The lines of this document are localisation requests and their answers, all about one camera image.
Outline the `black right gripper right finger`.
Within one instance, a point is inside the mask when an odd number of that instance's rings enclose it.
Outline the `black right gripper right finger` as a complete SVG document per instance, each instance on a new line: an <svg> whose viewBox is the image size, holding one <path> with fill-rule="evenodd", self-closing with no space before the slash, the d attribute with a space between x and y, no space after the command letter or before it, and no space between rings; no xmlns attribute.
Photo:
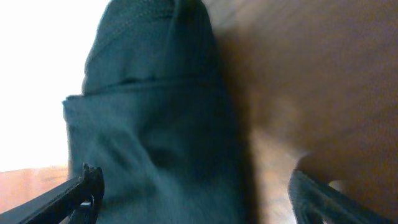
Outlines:
<svg viewBox="0 0 398 224"><path fill-rule="evenodd" d="M288 191L298 224L392 222L299 170L293 171Z"/></svg>

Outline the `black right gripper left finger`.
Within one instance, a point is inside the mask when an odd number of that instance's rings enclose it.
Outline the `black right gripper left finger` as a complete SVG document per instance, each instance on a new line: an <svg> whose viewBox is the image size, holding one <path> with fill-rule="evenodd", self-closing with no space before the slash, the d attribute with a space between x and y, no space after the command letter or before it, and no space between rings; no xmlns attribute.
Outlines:
<svg viewBox="0 0 398 224"><path fill-rule="evenodd" d="M1 214L1 223L95 224L104 196L104 177L100 167L83 165L81 176Z"/></svg>

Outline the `black garment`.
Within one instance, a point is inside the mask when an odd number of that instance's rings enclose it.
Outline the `black garment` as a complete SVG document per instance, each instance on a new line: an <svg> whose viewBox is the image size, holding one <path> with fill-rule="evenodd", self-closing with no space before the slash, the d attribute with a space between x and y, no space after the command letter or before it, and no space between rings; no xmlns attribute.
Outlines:
<svg viewBox="0 0 398 224"><path fill-rule="evenodd" d="M98 166L98 223L254 223L246 155L201 1L111 1L63 102L71 175Z"/></svg>

